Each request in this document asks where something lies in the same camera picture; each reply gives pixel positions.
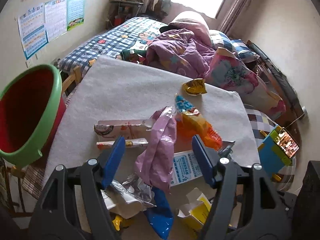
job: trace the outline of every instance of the educational chart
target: educational chart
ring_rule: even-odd
[[[84,0],[67,0],[67,30],[84,22]]]
[[[27,59],[48,43],[44,20],[43,3],[18,17],[22,47]]]
[[[46,2],[44,7],[45,26],[50,42],[67,32],[67,0]]]

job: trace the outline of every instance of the pink plastic wrapper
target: pink plastic wrapper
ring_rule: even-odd
[[[135,162],[135,171],[143,182],[169,192],[172,178],[174,143],[177,138],[177,123],[173,107],[156,111],[147,149]]]

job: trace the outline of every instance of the gold wrapper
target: gold wrapper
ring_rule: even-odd
[[[182,85],[183,90],[191,95],[196,96],[200,94],[206,94],[205,90],[205,79],[204,78],[196,78]]]

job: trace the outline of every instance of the white wall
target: white wall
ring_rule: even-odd
[[[204,18],[204,20],[206,21],[207,25],[209,26],[209,29],[214,30],[219,27],[220,23],[223,21],[225,15],[229,11],[229,9],[234,1],[235,0],[225,0],[224,4],[220,10],[220,13],[218,14],[218,17],[216,19],[210,18],[207,15],[205,15],[204,13],[200,13],[202,15],[202,17]],[[184,11],[195,11],[195,10],[193,10],[190,7],[185,7],[184,5],[179,4],[179,3],[172,3],[171,11],[170,11],[169,15],[166,18],[164,18],[163,22],[168,24],[179,13],[184,12]]]
[[[4,6],[0,14],[0,91],[27,68],[17,17],[28,8],[47,1],[50,0],[8,0]],[[55,58],[64,56],[64,51],[103,31],[107,13],[108,0],[85,0],[84,24],[47,44],[39,60],[33,57],[34,64],[51,63]]]
[[[310,0],[264,0],[250,22],[244,40],[256,43],[287,75],[308,111],[309,122],[299,122],[302,151],[291,190],[295,191],[308,161],[320,160],[320,16]]]

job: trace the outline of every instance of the green cloth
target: green cloth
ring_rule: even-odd
[[[146,57],[147,51],[146,50],[141,50],[141,49],[124,49],[121,51],[120,55],[122,57],[122,60],[125,61],[130,61],[130,51],[133,50],[135,54],[139,54],[142,57]]]

